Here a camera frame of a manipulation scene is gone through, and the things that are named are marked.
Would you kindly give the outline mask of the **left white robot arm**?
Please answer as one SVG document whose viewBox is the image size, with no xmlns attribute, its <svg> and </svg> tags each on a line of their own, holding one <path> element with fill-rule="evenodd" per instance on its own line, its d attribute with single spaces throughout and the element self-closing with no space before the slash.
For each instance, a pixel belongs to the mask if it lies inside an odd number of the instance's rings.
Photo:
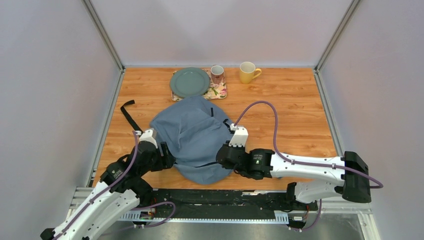
<svg viewBox="0 0 424 240">
<path fill-rule="evenodd" d="M 175 157 L 165 142 L 140 141 L 130 154 L 111 163 L 99 184 L 62 224 L 46 228 L 43 240 L 97 240 L 131 210 L 154 211 L 153 188 L 142 179 L 147 172 L 169 169 Z"/>
</svg>

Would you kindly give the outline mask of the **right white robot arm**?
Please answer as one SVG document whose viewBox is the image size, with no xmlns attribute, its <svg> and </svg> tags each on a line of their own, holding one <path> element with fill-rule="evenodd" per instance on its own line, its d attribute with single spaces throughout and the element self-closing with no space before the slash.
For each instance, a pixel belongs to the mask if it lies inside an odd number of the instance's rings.
<svg viewBox="0 0 424 240">
<path fill-rule="evenodd" d="M 216 162 L 248 179 L 310 179 L 309 182 L 287 185 L 285 203 L 293 210 L 303 204 L 337 196 L 353 203 L 372 201 L 368 165 L 353 151 L 345 151 L 343 156 L 320 158 L 263 148 L 246 152 L 244 147 L 226 143 L 217 152 Z"/>
</svg>

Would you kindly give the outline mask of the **blue-grey fabric backpack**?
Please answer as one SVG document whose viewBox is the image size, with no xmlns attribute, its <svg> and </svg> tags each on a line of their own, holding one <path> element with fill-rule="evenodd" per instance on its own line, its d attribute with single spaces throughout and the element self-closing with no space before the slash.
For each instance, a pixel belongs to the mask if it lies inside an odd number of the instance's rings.
<svg viewBox="0 0 424 240">
<path fill-rule="evenodd" d="M 225 179 L 232 170 L 216 162 L 219 149 L 232 138 L 227 114 L 202 96 L 184 98 L 158 113 L 149 126 L 156 140 L 166 142 L 175 168 L 186 179 L 209 185 Z"/>
</svg>

